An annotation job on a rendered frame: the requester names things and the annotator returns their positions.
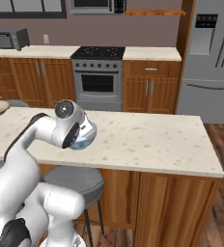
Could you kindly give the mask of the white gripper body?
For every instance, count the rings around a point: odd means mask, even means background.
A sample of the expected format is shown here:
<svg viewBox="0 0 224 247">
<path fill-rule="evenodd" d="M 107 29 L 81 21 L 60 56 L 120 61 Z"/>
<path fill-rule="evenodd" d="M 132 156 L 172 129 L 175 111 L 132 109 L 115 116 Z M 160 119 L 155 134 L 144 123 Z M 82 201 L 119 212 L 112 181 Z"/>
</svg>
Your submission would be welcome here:
<svg viewBox="0 0 224 247">
<path fill-rule="evenodd" d="M 83 137 L 88 141 L 93 141 L 97 136 L 97 126 L 89 120 L 88 117 L 85 117 L 83 124 Z"/>
</svg>

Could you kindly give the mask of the blue glass bowl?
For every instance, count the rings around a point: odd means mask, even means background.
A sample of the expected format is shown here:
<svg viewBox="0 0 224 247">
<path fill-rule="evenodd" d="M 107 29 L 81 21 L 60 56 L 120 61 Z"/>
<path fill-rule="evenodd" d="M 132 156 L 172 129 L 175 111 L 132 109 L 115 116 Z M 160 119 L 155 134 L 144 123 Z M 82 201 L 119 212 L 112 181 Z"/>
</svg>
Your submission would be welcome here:
<svg viewBox="0 0 224 247">
<path fill-rule="evenodd" d="M 72 150 L 84 150 L 93 142 L 93 138 L 78 136 L 76 140 L 70 144 Z"/>
</svg>

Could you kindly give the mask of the wooden dining counter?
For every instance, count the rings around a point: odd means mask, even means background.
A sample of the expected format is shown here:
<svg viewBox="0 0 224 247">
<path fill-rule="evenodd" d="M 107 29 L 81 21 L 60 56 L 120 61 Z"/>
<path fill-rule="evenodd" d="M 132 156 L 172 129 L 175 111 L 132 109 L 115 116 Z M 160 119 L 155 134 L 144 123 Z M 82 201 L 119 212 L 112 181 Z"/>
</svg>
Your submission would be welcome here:
<svg viewBox="0 0 224 247">
<path fill-rule="evenodd" d="M 12 107 L 0 116 L 0 161 L 31 119 L 51 109 Z M 224 172 L 197 116 L 90 111 L 98 128 L 84 150 L 34 140 L 40 164 L 131 171 L 135 247 L 197 247 Z"/>
</svg>

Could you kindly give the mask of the steel oven with black hob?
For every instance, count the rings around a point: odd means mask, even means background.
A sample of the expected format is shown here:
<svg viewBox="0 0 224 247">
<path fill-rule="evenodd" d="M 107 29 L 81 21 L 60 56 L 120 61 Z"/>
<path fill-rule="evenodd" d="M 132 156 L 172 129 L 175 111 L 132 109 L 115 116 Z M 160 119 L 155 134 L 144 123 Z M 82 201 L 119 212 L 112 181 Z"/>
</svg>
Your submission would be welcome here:
<svg viewBox="0 0 224 247">
<path fill-rule="evenodd" d="M 122 46 L 80 46 L 70 57 L 76 103 L 84 110 L 122 111 Z"/>
</svg>

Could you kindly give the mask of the wooden cupboard run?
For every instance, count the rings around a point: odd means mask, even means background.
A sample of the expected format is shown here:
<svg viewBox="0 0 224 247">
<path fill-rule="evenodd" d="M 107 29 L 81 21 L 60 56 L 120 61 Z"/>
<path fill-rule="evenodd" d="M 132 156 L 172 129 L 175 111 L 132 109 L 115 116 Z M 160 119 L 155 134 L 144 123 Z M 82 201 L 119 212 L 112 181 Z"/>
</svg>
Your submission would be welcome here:
<svg viewBox="0 0 224 247">
<path fill-rule="evenodd" d="M 124 60 L 123 110 L 174 114 L 181 67 L 180 61 Z"/>
<path fill-rule="evenodd" d="M 75 100 L 71 60 L 0 57 L 0 99 L 42 108 Z"/>
</svg>

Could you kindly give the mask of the grey toaster oven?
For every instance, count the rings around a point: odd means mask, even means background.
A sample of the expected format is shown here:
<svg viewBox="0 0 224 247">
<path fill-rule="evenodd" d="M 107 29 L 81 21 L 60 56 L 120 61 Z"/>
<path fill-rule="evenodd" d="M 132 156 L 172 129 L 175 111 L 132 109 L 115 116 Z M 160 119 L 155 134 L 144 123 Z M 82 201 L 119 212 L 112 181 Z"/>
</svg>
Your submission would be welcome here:
<svg viewBox="0 0 224 247">
<path fill-rule="evenodd" d="M 20 51 L 29 46 L 30 40 L 26 28 L 0 30 L 0 49 L 15 49 Z"/>
</svg>

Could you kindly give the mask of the steel microwave oven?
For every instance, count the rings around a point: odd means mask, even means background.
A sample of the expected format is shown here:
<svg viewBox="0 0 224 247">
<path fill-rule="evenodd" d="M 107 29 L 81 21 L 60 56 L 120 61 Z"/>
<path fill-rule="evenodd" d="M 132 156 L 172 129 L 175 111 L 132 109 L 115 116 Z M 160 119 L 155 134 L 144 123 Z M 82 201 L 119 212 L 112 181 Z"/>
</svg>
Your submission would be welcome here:
<svg viewBox="0 0 224 247">
<path fill-rule="evenodd" d="M 72 14 L 124 14 L 126 0 L 70 0 Z"/>
</svg>

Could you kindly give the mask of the dark framed window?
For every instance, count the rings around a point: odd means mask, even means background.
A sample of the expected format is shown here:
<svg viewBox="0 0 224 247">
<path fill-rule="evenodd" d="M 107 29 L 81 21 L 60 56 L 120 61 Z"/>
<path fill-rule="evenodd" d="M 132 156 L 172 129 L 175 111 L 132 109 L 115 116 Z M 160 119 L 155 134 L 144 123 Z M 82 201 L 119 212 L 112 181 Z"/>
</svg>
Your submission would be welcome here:
<svg viewBox="0 0 224 247">
<path fill-rule="evenodd" d="M 0 18 L 66 17 L 66 0 L 0 0 Z"/>
</svg>

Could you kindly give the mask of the steel fridge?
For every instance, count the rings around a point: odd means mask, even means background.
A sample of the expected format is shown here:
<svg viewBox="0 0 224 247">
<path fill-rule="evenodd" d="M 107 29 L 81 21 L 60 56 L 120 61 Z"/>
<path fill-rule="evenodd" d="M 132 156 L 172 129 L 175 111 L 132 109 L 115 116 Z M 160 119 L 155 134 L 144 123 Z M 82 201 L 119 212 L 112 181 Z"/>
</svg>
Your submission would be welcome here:
<svg viewBox="0 0 224 247">
<path fill-rule="evenodd" d="M 224 0 L 195 1 L 177 113 L 224 124 Z"/>
</svg>

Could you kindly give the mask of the wooden wall shelf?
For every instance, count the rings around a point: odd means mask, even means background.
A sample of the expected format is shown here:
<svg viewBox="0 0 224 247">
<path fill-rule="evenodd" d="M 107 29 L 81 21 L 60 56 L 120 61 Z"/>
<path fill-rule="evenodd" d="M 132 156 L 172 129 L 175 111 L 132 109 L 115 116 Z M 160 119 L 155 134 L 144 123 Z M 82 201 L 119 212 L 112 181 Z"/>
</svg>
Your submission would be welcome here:
<svg viewBox="0 0 224 247">
<path fill-rule="evenodd" d="M 149 15 L 163 15 L 163 16 L 182 16 L 186 15 L 186 12 L 183 10 L 127 10 L 125 12 L 125 15 L 143 15 L 143 16 L 149 16 Z"/>
</svg>

